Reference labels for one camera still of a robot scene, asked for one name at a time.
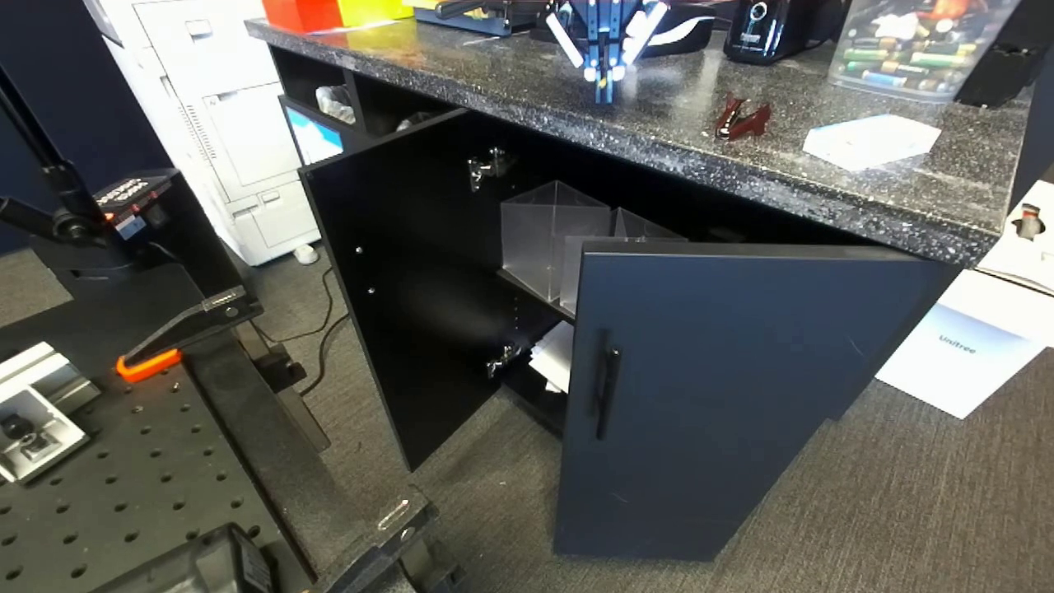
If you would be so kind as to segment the yellow box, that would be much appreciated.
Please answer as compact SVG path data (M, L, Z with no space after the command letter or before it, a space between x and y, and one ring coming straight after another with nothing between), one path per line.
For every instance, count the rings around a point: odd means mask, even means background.
M411 6L405 0L337 0L337 9L341 25L369 25L411 16Z

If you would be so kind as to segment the orange box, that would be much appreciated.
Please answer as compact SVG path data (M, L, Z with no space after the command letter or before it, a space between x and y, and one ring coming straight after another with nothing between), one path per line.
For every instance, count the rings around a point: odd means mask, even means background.
M262 0L262 13L272 25L293 34L332 28L338 22L337 0Z

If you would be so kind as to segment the blue cabinet door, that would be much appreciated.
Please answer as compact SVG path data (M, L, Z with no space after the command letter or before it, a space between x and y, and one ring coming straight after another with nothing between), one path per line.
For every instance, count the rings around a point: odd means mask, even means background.
M581 263L554 549L711 559L950 286L885 247L592 247ZM606 436L596 377L624 350Z

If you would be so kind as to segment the white paper pad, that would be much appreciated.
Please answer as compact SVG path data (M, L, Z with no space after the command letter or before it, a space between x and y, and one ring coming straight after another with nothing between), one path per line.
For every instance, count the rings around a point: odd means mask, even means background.
M804 152L844 170L867 170L930 154L935 138L935 124L904 114L868 114L811 127Z

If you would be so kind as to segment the black perforated breadboard table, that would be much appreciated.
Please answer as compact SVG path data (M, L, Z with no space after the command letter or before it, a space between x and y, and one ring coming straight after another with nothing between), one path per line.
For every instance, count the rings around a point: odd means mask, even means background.
M87 405L88 440L44 476L0 487L0 593L93 593L221 523L271 559L280 589L306 568L199 382L179 367Z

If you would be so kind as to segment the black mug with logo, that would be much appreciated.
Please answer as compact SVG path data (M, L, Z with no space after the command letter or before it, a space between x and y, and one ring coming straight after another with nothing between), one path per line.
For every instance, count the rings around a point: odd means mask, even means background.
M737 62L777 62L793 50L793 0L737 0L726 52Z

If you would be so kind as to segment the silver metal bracket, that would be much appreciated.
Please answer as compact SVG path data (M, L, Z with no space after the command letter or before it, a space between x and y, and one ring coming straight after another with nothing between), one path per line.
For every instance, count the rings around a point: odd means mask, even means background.
M27 485L88 436L71 420L103 387L49 342L0 362L0 479Z

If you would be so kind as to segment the clear acrylic box in cabinet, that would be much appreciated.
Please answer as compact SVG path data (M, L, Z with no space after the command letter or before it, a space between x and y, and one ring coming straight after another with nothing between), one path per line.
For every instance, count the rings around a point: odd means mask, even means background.
M502 271L559 313L577 310L581 252L592 239L683 242L683 235L562 182L547 182L502 205Z

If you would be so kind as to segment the penguin picture paper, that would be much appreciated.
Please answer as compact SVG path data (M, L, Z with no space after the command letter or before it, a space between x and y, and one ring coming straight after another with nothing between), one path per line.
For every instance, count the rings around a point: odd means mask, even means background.
M984 272L1054 289L1054 185L1035 182L1012 206L999 242L983 258Z

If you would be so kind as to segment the clear plastic box of items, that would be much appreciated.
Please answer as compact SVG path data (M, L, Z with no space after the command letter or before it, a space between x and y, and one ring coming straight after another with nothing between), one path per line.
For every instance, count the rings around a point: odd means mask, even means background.
M952 97L1022 0L850 0L831 76L844 84Z

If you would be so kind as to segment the white document on floor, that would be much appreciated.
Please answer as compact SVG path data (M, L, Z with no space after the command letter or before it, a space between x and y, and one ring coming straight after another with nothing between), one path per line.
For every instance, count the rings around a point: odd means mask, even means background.
M875 377L952 418L967 418L1052 347L1052 294L960 272Z

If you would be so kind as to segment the dark red binder clip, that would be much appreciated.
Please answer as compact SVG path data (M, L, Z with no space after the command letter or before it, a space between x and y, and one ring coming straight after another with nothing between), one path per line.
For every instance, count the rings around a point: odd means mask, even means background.
M745 95L729 97L715 118L715 132L729 140L761 135L772 123L772 104L751 104Z

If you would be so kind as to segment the white filing cabinet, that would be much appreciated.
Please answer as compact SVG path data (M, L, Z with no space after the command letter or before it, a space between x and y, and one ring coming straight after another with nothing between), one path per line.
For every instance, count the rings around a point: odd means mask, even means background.
M117 58L170 164L246 263L315 260L272 58L246 22L262 0L98 0Z

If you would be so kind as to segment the blue tray on counter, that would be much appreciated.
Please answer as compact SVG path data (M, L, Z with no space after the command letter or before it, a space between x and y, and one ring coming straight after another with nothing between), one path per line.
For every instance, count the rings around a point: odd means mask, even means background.
M414 18L460 34L507 37L530 28L540 9L545 0L436 0L433 6L419 6Z

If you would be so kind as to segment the white paper in cabinet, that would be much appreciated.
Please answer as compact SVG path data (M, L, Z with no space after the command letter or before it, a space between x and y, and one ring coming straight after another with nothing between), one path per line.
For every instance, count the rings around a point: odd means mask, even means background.
M559 320L534 350L530 367L547 382L550 392L570 387L574 367L574 327Z

